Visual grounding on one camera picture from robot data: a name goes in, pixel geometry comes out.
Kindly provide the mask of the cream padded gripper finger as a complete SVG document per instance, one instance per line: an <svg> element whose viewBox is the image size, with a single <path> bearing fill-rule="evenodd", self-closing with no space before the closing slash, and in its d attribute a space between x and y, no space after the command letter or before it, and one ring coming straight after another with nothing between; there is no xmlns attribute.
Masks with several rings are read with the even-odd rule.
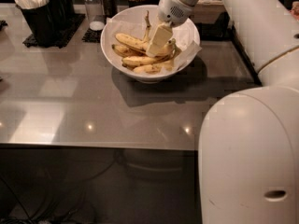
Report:
<svg viewBox="0 0 299 224"><path fill-rule="evenodd" d="M172 27L169 23L161 23L159 24L149 41L149 45L146 50L146 54L149 57L155 57L164 47L164 45L168 42L168 40L172 37L173 31Z"/></svg>

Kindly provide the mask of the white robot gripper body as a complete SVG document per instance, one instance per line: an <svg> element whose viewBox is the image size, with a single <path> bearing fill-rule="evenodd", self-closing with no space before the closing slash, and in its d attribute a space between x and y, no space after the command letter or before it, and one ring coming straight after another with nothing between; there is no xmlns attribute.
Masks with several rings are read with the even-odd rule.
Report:
<svg viewBox="0 0 299 224"><path fill-rule="evenodd" d="M192 13L190 0L160 0L158 18L172 25L183 24Z"/></svg>

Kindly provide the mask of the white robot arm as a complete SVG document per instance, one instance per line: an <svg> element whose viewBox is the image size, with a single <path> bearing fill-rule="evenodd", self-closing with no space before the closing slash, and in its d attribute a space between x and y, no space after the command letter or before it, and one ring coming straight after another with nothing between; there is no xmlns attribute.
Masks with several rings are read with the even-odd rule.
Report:
<svg viewBox="0 0 299 224"><path fill-rule="evenodd" d="M181 25L198 0L160 0ZM259 87L227 95L199 134L203 224L299 224L299 22L279 0L221 0Z"/></svg>

